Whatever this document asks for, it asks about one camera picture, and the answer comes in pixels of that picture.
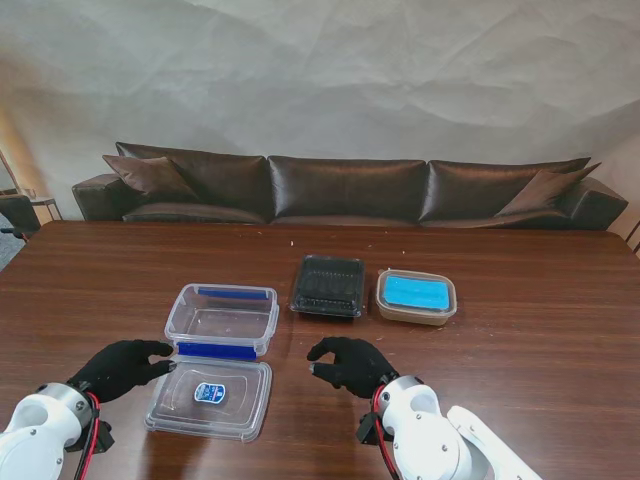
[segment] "wall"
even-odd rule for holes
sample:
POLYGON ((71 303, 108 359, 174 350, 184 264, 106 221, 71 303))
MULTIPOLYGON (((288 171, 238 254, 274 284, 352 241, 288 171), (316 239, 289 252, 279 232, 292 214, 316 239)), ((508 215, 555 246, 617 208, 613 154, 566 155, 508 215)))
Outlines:
POLYGON ((9 190, 14 188, 13 179, 4 165, 0 162, 0 190, 9 190))
POLYGON ((116 140, 491 163, 593 154, 632 196, 636 150, 619 146, 640 125, 638 25, 637 0, 3 0, 0 148, 69 218, 71 185, 107 172, 116 140))

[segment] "red cable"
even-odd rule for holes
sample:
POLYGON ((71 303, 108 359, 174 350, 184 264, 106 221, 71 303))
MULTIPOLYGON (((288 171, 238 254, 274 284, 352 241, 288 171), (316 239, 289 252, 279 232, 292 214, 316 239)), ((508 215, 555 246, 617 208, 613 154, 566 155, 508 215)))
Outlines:
MULTIPOLYGON (((378 390, 376 390, 376 393, 373 396, 373 411, 374 413, 378 413, 378 401, 380 398, 380 394, 382 393, 382 390, 384 390, 384 385, 381 385, 378 390)), ((398 472, 396 471, 396 468, 393 464, 393 461, 391 460, 391 457, 389 455, 389 452, 387 451, 387 445, 384 442, 384 432, 382 430, 382 422, 380 420, 380 417, 376 418, 376 431, 378 433, 378 445, 380 446, 380 452, 382 452, 382 457, 384 459, 384 463, 387 465, 387 468, 389 469, 389 473, 391 474, 391 476, 394 479, 399 479, 399 475, 398 472)))
MULTIPOLYGON (((96 397, 91 392, 86 392, 86 393, 91 397, 91 400, 93 400, 95 410, 97 412, 100 412, 100 401, 98 400, 98 397, 96 397)), ((87 476, 87 472, 89 471, 89 464, 91 463, 91 457, 93 456, 93 451, 95 450, 96 443, 98 442, 98 430, 100 429, 99 415, 96 416, 94 422, 95 423, 93 424, 93 438, 91 439, 91 445, 89 446, 89 452, 87 453, 87 461, 84 464, 84 469, 82 470, 82 476, 80 477, 80 480, 84 480, 84 478, 87 476)))

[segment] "label sticker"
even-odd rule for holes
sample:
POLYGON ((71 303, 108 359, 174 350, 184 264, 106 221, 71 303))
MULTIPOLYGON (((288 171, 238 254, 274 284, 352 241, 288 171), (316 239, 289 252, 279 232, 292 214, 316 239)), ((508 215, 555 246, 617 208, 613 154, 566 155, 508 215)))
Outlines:
POLYGON ((226 390, 224 385, 217 383, 201 383, 196 387, 193 398, 196 402, 213 403, 218 405, 224 399, 226 390))

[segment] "leather sofa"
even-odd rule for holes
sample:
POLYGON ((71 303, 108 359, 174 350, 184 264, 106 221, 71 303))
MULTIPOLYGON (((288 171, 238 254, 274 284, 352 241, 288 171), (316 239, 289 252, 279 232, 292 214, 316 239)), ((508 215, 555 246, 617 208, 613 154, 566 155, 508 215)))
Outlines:
POLYGON ((588 158, 509 166, 116 146, 121 156, 168 158, 200 202, 141 203, 118 175, 104 174, 73 187, 86 220, 605 230, 627 206, 585 178, 553 208, 497 216, 540 170, 573 172, 588 158))

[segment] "black glove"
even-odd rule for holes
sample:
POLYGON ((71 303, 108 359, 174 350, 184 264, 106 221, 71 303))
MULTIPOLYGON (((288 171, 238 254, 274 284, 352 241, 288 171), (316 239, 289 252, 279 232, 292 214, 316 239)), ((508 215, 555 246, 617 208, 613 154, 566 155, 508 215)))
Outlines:
POLYGON ((110 402, 173 371, 176 363, 171 360, 149 363, 151 355, 168 357, 172 352, 171 345, 162 342, 121 340, 98 352, 67 383, 93 393, 101 403, 110 402))
POLYGON ((398 376, 380 351, 362 339, 327 337, 307 354, 307 360, 315 362, 327 353, 334 353, 333 365, 313 363, 313 374, 331 383, 335 388, 347 387, 360 398, 371 398, 384 379, 398 376))

